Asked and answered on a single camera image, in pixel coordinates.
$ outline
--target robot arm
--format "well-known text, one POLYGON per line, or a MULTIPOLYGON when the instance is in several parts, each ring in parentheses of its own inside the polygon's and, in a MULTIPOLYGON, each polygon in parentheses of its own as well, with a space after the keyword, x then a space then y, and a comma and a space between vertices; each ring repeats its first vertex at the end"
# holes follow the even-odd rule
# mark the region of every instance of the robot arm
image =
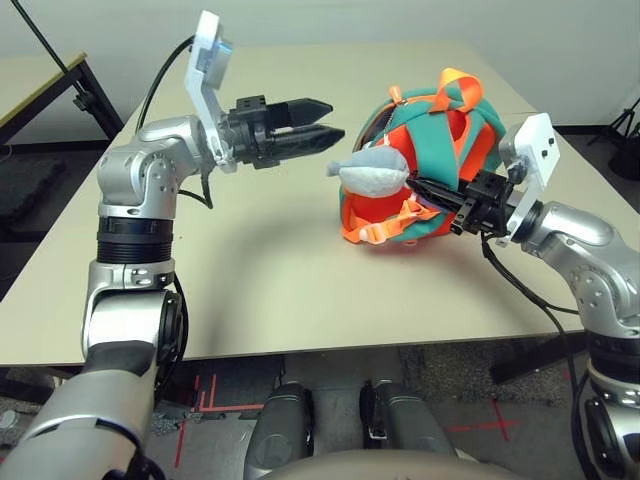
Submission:
POLYGON ((0 478, 164 478, 143 451, 158 378, 186 342, 183 299, 168 289, 181 183, 196 174, 204 183, 215 166, 232 172, 237 161, 276 166, 344 135, 314 125, 332 110, 316 100, 267 105, 263 96, 250 97, 223 112, 214 89, 229 55, 218 18, 204 12, 185 82, 200 118, 148 124, 98 161, 102 200, 82 328, 85 367, 42 407, 0 478))
POLYGON ((640 254, 590 213, 537 197, 558 159, 546 114, 529 117, 501 142, 509 178, 481 171, 450 191, 429 179, 407 183, 456 213, 451 231, 519 243, 565 279, 587 331, 588 373, 597 397, 586 402, 593 457, 613 478, 640 474, 640 254), (514 185, 526 181, 524 194, 514 185))

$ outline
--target orange backpack strap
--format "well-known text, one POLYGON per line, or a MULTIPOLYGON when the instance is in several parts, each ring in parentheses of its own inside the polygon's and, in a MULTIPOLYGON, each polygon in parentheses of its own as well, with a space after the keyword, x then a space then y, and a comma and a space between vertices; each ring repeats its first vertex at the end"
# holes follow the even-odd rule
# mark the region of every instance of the orange backpack strap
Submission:
POLYGON ((361 241, 373 245, 384 243, 389 238, 400 235, 414 222, 431 220, 440 213, 438 210, 432 210, 419 204, 416 201, 416 195, 413 194, 402 202, 402 208, 395 217, 382 222, 371 223, 354 215, 353 209, 349 205, 349 196, 351 195, 347 195, 347 201, 343 206, 343 214, 349 217, 347 222, 343 222, 342 235, 352 243, 361 241))
POLYGON ((449 110, 451 99, 449 98, 446 87, 454 82, 458 82, 463 102, 463 105, 456 108, 456 110, 468 112, 480 103, 482 100, 482 83, 480 83, 478 77, 449 67, 445 68, 440 74, 438 93, 436 93, 433 105, 429 109, 430 112, 444 112, 445 110, 449 110))

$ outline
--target floor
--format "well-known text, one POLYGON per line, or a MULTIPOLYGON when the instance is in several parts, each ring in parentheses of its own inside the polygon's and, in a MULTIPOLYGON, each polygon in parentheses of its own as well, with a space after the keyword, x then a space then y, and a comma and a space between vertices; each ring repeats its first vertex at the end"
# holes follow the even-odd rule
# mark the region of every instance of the floor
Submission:
MULTIPOLYGON (((639 183, 617 177, 607 168, 612 154, 610 145, 598 143, 589 147, 586 145, 589 137, 571 135, 566 138, 640 211, 639 183)), ((48 228, 100 153, 51 154, 65 162, 66 172, 16 228, 48 228)), ((0 246, 0 298, 35 247, 35 244, 17 243, 0 246)), ((510 348, 507 342, 466 342, 300 353, 271 358, 271 361, 274 365, 283 364, 284 381, 300 381, 313 391, 316 454, 360 448, 359 389, 367 379, 384 378, 404 382, 419 391, 428 400, 454 445, 477 459, 502 465, 531 479, 583 478, 569 437, 569 389, 565 366, 558 364, 496 387, 488 377, 488 367, 508 356, 510 348)), ((216 402, 220 405, 260 401, 274 378, 282 373, 280 367, 265 366, 260 378, 256 379, 255 363, 245 363, 250 360, 225 362, 207 362, 198 367, 207 372, 218 372, 217 377, 212 377, 210 387, 205 382, 199 388, 214 390, 217 381, 216 402)), ((578 363, 582 370, 584 359, 579 359, 578 363)), ((179 420, 182 411, 177 410, 174 416, 154 422, 155 433, 150 436, 148 454, 163 467, 167 478, 174 480, 239 479, 258 410, 249 409, 240 415, 220 413, 224 409, 219 408, 218 413, 213 414, 215 409, 206 405, 204 409, 200 408, 200 393, 204 401, 207 392, 198 391, 198 396, 194 396, 194 413, 189 413, 186 420, 179 420)), ((213 392, 210 393, 213 403, 213 392)), ((0 413, 8 408, 26 411, 30 407, 0 399, 0 413)), ((15 435, 0 435, 0 443, 11 444, 15 439, 15 435)))

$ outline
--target beige table top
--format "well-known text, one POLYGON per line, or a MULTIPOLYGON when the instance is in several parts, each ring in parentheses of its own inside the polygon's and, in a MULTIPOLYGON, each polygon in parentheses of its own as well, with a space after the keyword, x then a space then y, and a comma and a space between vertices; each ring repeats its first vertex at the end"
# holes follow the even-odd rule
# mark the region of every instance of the beige table top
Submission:
MULTIPOLYGON (((346 138, 320 155, 279 168, 215 171, 215 207, 180 198, 174 257, 189 304, 186 357, 203 358, 383 344, 498 338, 554 332, 536 307, 482 258, 477 237, 418 247, 354 246, 339 232, 338 182, 326 165, 347 158, 355 136, 392 83, 435 85, 441 68, 478 75, 510 126, 533 109, 477 55, 451 43, 238 49, 220 101, 263 93, 331 103, 328 124, 346 138), (398 52, 406 57, 401 58, 398 52), (381 59, 385 59, 382 68, 381 59)), ((160 86, 149 120, 192 113, 182 57, 160 86)), ((114 143, 132 135, 137 115, 114 143)), ((638 216, 573 148, 544 198, 608 218, 639 248, 638 216)), ((198 179, 185 188, 199 191, 198 179)), ((99 189, 91 174, 0 304, 0 364, 76 363, 89 262, 95 258, 99 189)), ((575 305, 564 282, 515 245, 499 256, 549 301, 575 305)), ((560 315, 568 330, 579 320, 560 315)))
MULTIPOLYGON (((80 53, 62 61, 71 70, 85 58, 87 54, 80 53)), ((0 57, 0 127, 63 75, 48 55, 0 57)))

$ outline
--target table leg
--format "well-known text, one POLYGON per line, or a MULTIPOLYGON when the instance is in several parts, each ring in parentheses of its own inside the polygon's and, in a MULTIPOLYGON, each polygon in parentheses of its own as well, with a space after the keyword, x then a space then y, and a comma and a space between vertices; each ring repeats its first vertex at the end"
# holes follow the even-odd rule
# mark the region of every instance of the table leg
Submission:
POLYGON ((76 105, 78 105, 81 110, 83 107, 86 108, 86 110, 94 116, 109 140, 113 140, 124 127, 124 123, 122 123, 118 112, 116 112, 109 101, 109 97, 107 97, 98 79, 91 71, 91 68, 89 68, 89 64, 82 61, 74 70, 75 69, 78 69, 81 73, 79 80, 80 85, 91 94, 91 98, 86 102, 86 105, 81 106, 78 105, 78 103, 76 103, 76 105))

